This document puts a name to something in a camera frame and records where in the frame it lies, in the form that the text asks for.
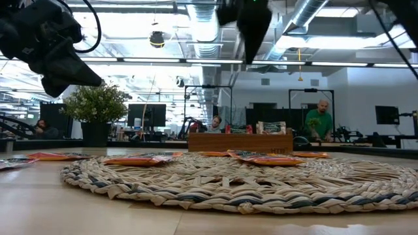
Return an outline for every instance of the exposed ductwork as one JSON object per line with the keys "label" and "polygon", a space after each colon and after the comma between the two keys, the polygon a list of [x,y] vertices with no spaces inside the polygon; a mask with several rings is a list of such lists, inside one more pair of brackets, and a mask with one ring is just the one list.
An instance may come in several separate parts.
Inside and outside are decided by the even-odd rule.
{"label": "exposed ductwork", "polygon": [[280,37],[284,33],[305,34],[308,31],[308,24],[315,18],[316,14],[328,3],[329,0],[298,0],[295,10],[290,16],[280,17],[278,23],[279,38],[276,45],[265,55],[266,60],[277,61],[285,53],[285,48],[278,45]]}
{"label": "exposed ductwork", "polygon": [[[203,42],[194,45],[197,58],[218,58],[220,48],[218,45],[210,44],[217,40],[219,24],[216,19],[215,5],[188,5],[190,20],[193,24],[192,37],[197,42]],[[201,85],[214,84],[216,67],[203,67],[203,80]],[[203,102],[206,103],[206,113],[208,118],[212,117],[212,106],[207,105],[212,102],[212,92],[203,92]]]}

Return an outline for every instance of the wooden crate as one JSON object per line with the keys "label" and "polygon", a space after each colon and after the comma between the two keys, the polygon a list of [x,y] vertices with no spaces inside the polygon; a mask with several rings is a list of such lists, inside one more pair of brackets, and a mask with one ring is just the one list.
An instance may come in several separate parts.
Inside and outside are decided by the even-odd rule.
{"label": "wooden crate", "polygon": [[244,150],[259,153],[291,153],[292,134],[190,133],[189,151]]}

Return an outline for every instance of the potted plant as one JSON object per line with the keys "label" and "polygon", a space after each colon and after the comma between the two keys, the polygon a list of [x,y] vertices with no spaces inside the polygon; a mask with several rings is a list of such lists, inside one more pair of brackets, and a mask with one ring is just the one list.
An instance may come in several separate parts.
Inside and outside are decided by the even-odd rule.
{"label": "potted plant", "polygon": [[85,147],[106,147],[110,123],[127,113],[125,95],[117,85],[102,82],[99,87],[77,86],[64,99],[64,114],[81,122]]}

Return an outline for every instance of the orange package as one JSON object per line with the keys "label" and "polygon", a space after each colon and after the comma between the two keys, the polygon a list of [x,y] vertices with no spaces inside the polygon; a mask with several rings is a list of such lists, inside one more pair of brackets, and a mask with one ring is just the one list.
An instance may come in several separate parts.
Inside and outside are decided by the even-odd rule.
{"label": "orange package", "polygon": [[269,166],[295,166],[300,163],[305,163],[305,161],[294,159],[291,157],[280,157],[266,155],[262,153],[255,153],[250,151],[233,151],[228,150],[229,155],[236,159],[246,161],[249,163],[255,163],[259,165],[269,165]]}
{"label": "orange package", "polygon": [[65,160],[77,160],[87,159],[91,155],[83,153],[33,153],[26,155],[30,159],[38,159],[40,161],[65,161]]}
{"label": "orange package", "polygon": [[206,151],[201,154],[205,157],[229,157],[228,152]]}
{"label": "orange package", "polygon": [[182,152],[175,153],[140,153],[125,157],[118,157],[105,161],[106,164],[122,166],[155,166],[161,163],[170,162],[173,157],[183,155]]}
{"label": "orange package", "polygon": [[328,153],[320,152],[302,152],[302,153],[292,153],[295,157],[317,157],[317,158],[328,158]]}

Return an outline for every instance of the green plant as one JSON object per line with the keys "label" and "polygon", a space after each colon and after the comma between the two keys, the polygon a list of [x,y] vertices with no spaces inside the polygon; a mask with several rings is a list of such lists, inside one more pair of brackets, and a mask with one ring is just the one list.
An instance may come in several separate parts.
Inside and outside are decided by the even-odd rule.
{"label": "green plant", "polygon": [[321,124],[319,118],[311,118],[308,120],[308,126],[311,128],[315,128]]}
{"label": "green plant", "polygon": [[77,86],[76,91],[64,99],[62,113],[75,120],[88,123],[117,121],[127,113],[125,95],[117,85],[102,83],[99,87]]}

